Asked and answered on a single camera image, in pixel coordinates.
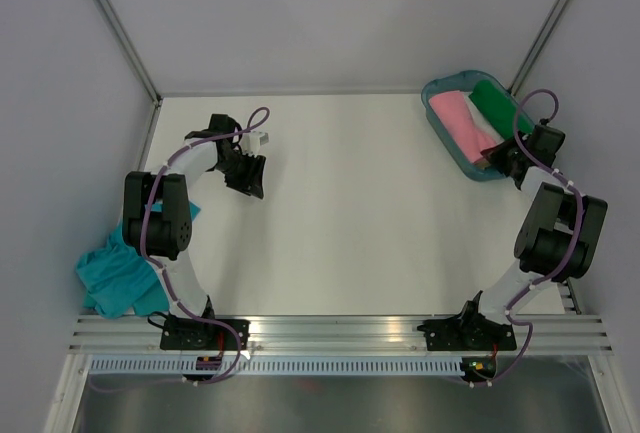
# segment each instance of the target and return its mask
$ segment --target wire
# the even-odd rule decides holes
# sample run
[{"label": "wire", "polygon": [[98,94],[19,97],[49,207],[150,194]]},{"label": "wire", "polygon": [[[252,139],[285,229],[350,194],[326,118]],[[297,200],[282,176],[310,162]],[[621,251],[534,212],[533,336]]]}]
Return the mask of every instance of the wire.
[{"label": "wire", "polygon": [[[265,112],[264,117],[256,125],[252,125],[253,119],[261,111]],[[245,131],[240,131],[239,133],[249,133],[250,131],[255,130],[259,126],[264,125],[265,121],[269,119],[270,114],[271,112],[269,111],[269,108],[267,108],[266,106],[261,106],[260,108],[255,110],[253,113],[251,113],[251,116],[249,116],[249,120],[247,121],[247,128],[245,129]]]},{"label": "wire", "polygon": [[489,357],[489,360],[495,361],[497,356],[498,356],[498,344],[494,343],[493,344],[493,354]]},{"label": "wire", "polygon": [[[567,180],[560,173],[560,171],[558,171],[557,169],[554,170],[554,169],[549,168],[548,166],[546,166],[542,162],[540,162],[535,156],[533,156],[533,154],[526,148],[526,146],[524,145],[522,139],[520,138],[520,135],[518,134],[518,119],[519,119],[520,115],[522,114],[522,110],[524,108],[524,105],[532,97],[534,97],[535,95],[541,94],[541,93],[549,95],[551,97],[551,99],[553,100],[553,102],[554,102],[553,113],[551,114],[551,116],[549,118],[546,118],[545,120],[543,120],[544,121],[543,124],[549,123],[551,120],[553,120],[556,117],[556,114],[558,113],[558,109],[559,109],[559,105],[560,105],[560,102],[558,101],[558,96],[553,91],[551,91],[549,89],[546,89],[546,88],[540,88],[540,89],[531,91],[529,94],[527,94],[522,99],[522,101],[518,104],[518,107],[516,108],[516,113],[515,113],[515,115],[513,117],[514,139],[516,140],[516,143],[517,143],[518,147],[520,148],[520,150],[525,154],[525,156],[527,158],[529,158],[533,162],[534,165],[536,165],[541,170],[549,173],[551,176],[556,178],[558,181],[560,181],[560,183],[562,183],[562,185],[567,190],[569,190],[571,193],[573,193],[573,195],[576,197],[576,206],[577,206],[577,208],[576,208],[576,221],[575,221],[575,225],[574,225],[574,228],[573,228],[573,234],[571,235],[571,240],[569,241],[569,246],[567,247],[567,251],[565,252],[564,256],[562,257],[562,260],[560,260],[560,263],[558,263],[558,265],[553,269],[553,271],[551,273],[549,273],[546,276],[542,276],[542,277],[534,280],[531,283],[531,285],[534,288],[537,285],[539,285],[540,283],[542,283],[542,282],[553,280],[567,266],[567,264],[571,260],[571,257],[573,256],[573,252],[576,249],[576,245],[578,244],[578,238],[580,237],[580,231],[582,230],[582,216],[584,214],[584,205],[582,203],[582,194],[578,191],[577,188],[575,188],[573,186],[573,182]],[[527,285],[516,296],[514,296],[513,299],[509,303],[507,303],[506,308],[505,308],[506,311],[510,312],[513,309],[513,307],[522,298],[524,298],[527,295],[527,293],[529,293],[529,291],[530,291],[530,285]],[[526,336],[526,338],[524,340],[524,343],[522,344],[522,348],[520,349],[520,351],[516,355],[515,360],[507,368],[505,368],[504,371],[502,371],[499,374],[496,374],[496,376],[490,382],[489,382],[489,380],[485,380],[484,382],[475,383],[474,386],[490,386],[490,385],[495,384],[497,381],[503,379],[520,362],[520,360],[524,356],[525,352],[529,348],[529,344],[531,343],[531,338],[533,337],[533,323],[531,323],[530,321],[517,320],[517,319],[515,319],[515,318],[513,318],[511,316],[511,313],[508,313],[506,315],[506,317],[507,317],[507,320],[509,320],[509,322],[514,326],[526,326],[527,327],[527,336]]]},{"label": "wire", "polygon": [[485,382],[487,381],[493,381],[495,376],[493,378],[491,378],[490,376],[484,376],[482,373],[480,373],[479,371],[474,371],[473,372],[474,375],[479,376],[480,378],[482,378]]},{"label": "wire", "polygon": [[[240,125],[240,123],[238,123],[238,122],[237,122],[237,121],[235,121],[235,120],[233,120],[233,122],[235,123],[234,131],[240,131],[240,130],[242,130],[242,126]],[[242,134],[240,134],[240,135],[238,136],[238,141],[235,141],[235,142],[234,142],[234,141],[232,141],[232,142],[231,142],[231,148],[234,148],[234,149],[235,149],[235,148],[240,148],[240,142],[242,141],[242,136],[243,136],[243,135],[242,135]]]},{"label": "wire", "polygon": [[155,326],[156,328],[159,328],[161,330],[164,329],[164,326],[161,325],[160,323],[156,323],[155,321],[153,321],[151,318],[153,318],[154,316],[160,316],[162,318],[165,319],[165,321],[167,320],[167,315],[165,313],[163,313],[162,311],[154,311],[153,313],[151,313],[148,317],[147,317],[147,323],[149,323],[151,326]]}]

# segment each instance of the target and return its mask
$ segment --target floor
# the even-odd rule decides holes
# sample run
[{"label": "floor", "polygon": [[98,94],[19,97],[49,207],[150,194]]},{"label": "floor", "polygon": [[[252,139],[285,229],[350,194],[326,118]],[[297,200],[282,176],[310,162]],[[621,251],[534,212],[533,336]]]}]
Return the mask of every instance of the floor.
[{"label": "floor", "polygon": [[[167,98],[147,168],[212,113],[244,124],[262,105],[265,199],[217,172],[189,191],[202,207],[189,253],[218,313],[453,314],[512,263],[530,200],[467,179],[419,95]],[[564,310],[553,287],[523,312]]]}]

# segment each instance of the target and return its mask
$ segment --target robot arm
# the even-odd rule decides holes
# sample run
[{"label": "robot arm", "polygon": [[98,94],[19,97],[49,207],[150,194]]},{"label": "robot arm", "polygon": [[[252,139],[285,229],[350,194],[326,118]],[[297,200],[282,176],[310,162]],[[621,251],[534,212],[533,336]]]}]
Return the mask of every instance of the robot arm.
[{"label": "robot arm", "polygon": [[[202,174],[217,170],[225,175],[229,188],[260,199],[264,197],[262,174],[266,159],[257,156],[257,153],[260,146],[268,142],[266,133],[245,133],[237,143],[229,138],[197,144],[204,138],[234,133],[238,128],[237,123],[228,116],[212,115],[206,130],[189,133],[181,148],[184,152],[171,163],[160,180],[156,201],[162,202],[162,209],[152,211],[149,217],[147,254],[162,258],[170,286],[163,278],[161,269],[150,264],[158,274],[167,298],[172,297],[168,290],[171,287],[182,305],[201,317],[213,315],[209,297],[196,278],[188,253],[191,240],[189,187]],[[154,173],[138,171],[129,173],[125,179],[123,237],[138,254],[145,205],[155,180]],[[176,304],[170,305],[170,313],[186,318]]]},{"label": "robot arm", "polygon": [[[517,322],[512,317],[540,291],[568,278],[581,278],[591,265],[606,202],[580,196],[578,205],[576,190],[570,183],[565,189],[555,176],[557,170],[550,169],[564,133],[541,122],[523,140],[530,155],[523,152],[522,141],[514,139],[483,152],[490,165],[513,178],[516,187],[532,198],[515,242],[515,261],[493,286],[467,301],[458,315],[426,320],[418,327],[430,351],[516,350],[512,325]],[[534,163],[531,156],[538,161]]]}]

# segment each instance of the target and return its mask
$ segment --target fabric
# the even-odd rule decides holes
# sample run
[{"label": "fabric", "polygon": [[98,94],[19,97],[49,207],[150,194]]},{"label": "fabric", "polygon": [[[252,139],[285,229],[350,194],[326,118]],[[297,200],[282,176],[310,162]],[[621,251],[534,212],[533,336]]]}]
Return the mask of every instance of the fabric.
[{"label": "fabric", "polygon": [[497,144],[502,143],[504,141],[504,138],[502,138],[500,136],[500,133],[498,133],[495,128],[491,126],[491,123],[489,123],[487,119],[482,116],[480,110],[478,110],[478,108],[476,108],[476,105],[473,104],[473,101],[469,99],[469,95],[471,94],[471,92],[463,92],[462,94],[464,95],[464,102],[467,104],[467,108],[469,108],[471,119],[473,120],[475,125],[482,131],[484,131],[487,135],[489,135]]},{"label": "fabric", "polygon": [[[154,211],[162,206],[154,205]],[[200,212],[190,204],[191,218]],[[76,265],[76,273],[87,288],[83,305],[105,318],[117,318],[133,307],[136,315],[167,311],[169,302],[155,271],[136,250],[122,239],[122,222],[107,238],[104,248],[86,253]]]},{"label": "fabric", "polygon": [[[473,88],[469,99],[502,138],[505,140],[513,138],[513,117],[516,115],[516,106],[507,93],[499,90],[489,80],[481,80]],[[518,119],[518,128],[524,133],[533,131],[533,127],[522,117]]]},{"label": "fabric", "polygon": [[482,159],[482,150],[493,148],[496,141],[473,122],[461,91],[446,91],[429,99],[429,104],[471,163]]}]

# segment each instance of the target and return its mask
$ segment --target purple cable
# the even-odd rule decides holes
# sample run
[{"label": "purple cable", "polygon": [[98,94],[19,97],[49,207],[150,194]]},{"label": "purple cable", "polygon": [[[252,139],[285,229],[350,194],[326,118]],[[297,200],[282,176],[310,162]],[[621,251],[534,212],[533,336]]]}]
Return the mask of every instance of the purple cable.
[{"label": "purple cable", "polygon": [[[259,122],[257,122],[255,125],[252,125],[251,122],[253,121],[255,116],[261,111],[265,112],[264,117]],[[142,220],[142,232],[140,233],[140,255],[145,260],[147,260],[148,262],[154,264],[156,267],[158,267],[161,270],[162,279],[164,280],[164,283],[165,283],[165,285],[167,287],[167,292],[169,293],[169,296],[171,297],[171,300],[175,301],[177,306],[178,306],[178,308],[185,315],[187,315],[189,318],[191,318],[192,320],[199,321],[201,323],[207,323],[207,324],[210,324],[210,325],[215,325],[215,326],[217,326],[219,328],[224,328],[227,331],[229,331],[233,335],[235,340],[236,340],[236,345],[237,345],[238,349],[237,349],[237,352],[236,352],[236,356],[235,356],[233,362],[231,363],[231,366],[229,366],[229,368],[227,368],[227,370],[225,370],[220,375],[218,375],[218,376],[216,376],[214,378],[211,378],[209,380],[200,381],[200,382],[198,382],[199,384],[205,384],[206,385],[206,384],[218,383],[218,382],[224,380],[225,378],[227,378],[231,374],[233,369],[238,364],[238,361],[240,361],[240,351],[242,349],[242,340],[240,339],[240,336],[238,335],[238,332],[234,328],[232,328],[231,326],[227,325],[226,323],[223,323],[223,322],[218,321],[218,320],[210,320],[208,318],[201,318],[201,317],[195,315],[194,313],[192,313],[191,311],[189,311],[182,304],[182,302],[180,302],[180,299],[177,297],[176,292],[173,289],[173,286],[171,285],[171,281],[169,280],[169,275],[167,273],[167,269],[166,269],[165,265],[161,261],[156,260],[155,258],[151,258],[149,255],[147,255],[147,229],[149,227],[149,217],[151,215],[151,207],[153,206],[153,203],[155,201],[156,193],[158,191],[158,185],[160,184],[160,180],[161,180],[162,176],[165,174],[167,169],[181,155],[183,155],[185,152],[191,150],[192,148],[194,148],[194,147],[196,147],[198,145],[202,145],[204,143],[209,143],[209,142],[218,141],[218,140],[225,140],[225,139],[233,138],[235,136],[242,135],[242,134],[245,134],[245,133],[250,133],[251,131],[255,130],[256,128],[259,128],[260,126],[262,126],[269,119],[269,115],[270,114],[271,114],[271,112],[269,111],[269,108],[267,108],[266,106],[261,106],[260,108],[258,108],[257,110],[255,110],[251,114],[251,116],[249,117],[249,121],[247,123],[247,127],[244,130],[235,131],[233,133],[227,133],[227,134],[224,134],[224,135],[212,136],[210,138],[203,138],[201,140],[194,141],[193,143],[191,143],[191,144],[189,144],[187,146],[183,146],[178,151],[176,151],[173,155],[171,155],[169,157],[169,159],[167,160],[167,164],[165,166],[163,166],[162,168],[160,168],[158,173],[156,173],[156,179],[153,182],[153,185],[151,187],[151,191],[149,193],[149,199],[147,201],[146,209],[145,209],[145,212],[144,212],[144,217],[143,217],[143,220]]]},{"label": "purple cable", "polygon": [[[540,93],[545,93],[551,96],[554,102],[553,113],[549,118],[544,120],[544,123],[546,124],[549,121],[553,120],[556,114],[558,113],[560,102],[558,101],[558,96],[553,91],[548,90],[546,88],[533,90],[522,99],[522,101],[518,104],[518,107],[516,108],[516,114],[513,117],[514,139],[516,140],[516,143],[518,144],[518,147],[520,148],[520,150],[526,155],[527,158],[529,158],[533,162],[533,164],[535,164],[538,168],[540,168],[543,171],[546,171],[547,173],[552,175],[554,178],[559,180],[560,183],[562,183],[567,188],[567,190],[569,190],[571,193],[575,195],[577,208],[576,208],[576,222],[573,228],[573,234],[571,235],[571,240],[569,241],[569,246],[567,247],[566,253],[562,257],[562,260],[560,260],[560,263],[558,263],[558,266],[556,266],[551,273],[549,273],[546,276],[542,276],[532,282],[534,286],[539,285],[544,281],[550,281],[554,279],[556,276],[558,276],[562,272],[562,270],[564,270],[564,268],[567,266],[569,261],[571,261],[571,256],[573,255],[573,252],[576,249],[576,245],[578,244],[578,238],[580,237],[580,230],[582,229],[582,215],[584,214],[584,205],[582,204],[582,195],[580,194],[578,189],[573,186],[573,183],[569,182],[569,180],[567,180],[564,176],[562,176],[562,174],[559,171],[553,170],[548,166],[542,164],[535,156],[533,156],[533,154],[531,154],[529,150],[527,150],[524,143],[520,139],[520,136],[518,135],[518,118],[522,114],[522,109],[524,108],[524,105],[533,96],[538,95]],[[525,288],[523,288],[516,296],[513,297],[513,299],[509,303],[507,303],[506,310],[511,311],[513,307],[522,298],[524,298],[527,295],[527,293],[529,293],[529,291],[530,291],[529,286],[526,286]],[[512,325],[526,326],[527,337],[525,338],[524,343],[522,344],[522,348],[516,355],[516,358],[513,361],[513,363],[511,363],[506,369],[504,369],[500,374],[498,374],[495,378],[493,378],[491,380],[492,384],[504,378],[520,362],[525,352],[529,348],[529,344],[531,343],[531,338],[533,337],[533,323],[531,323],[530,321],[516,320],[511,316],[511,314],[508,314],[506,316]],[[487,381],[478,382],[474,384],[476,386],[487,386]]]}]

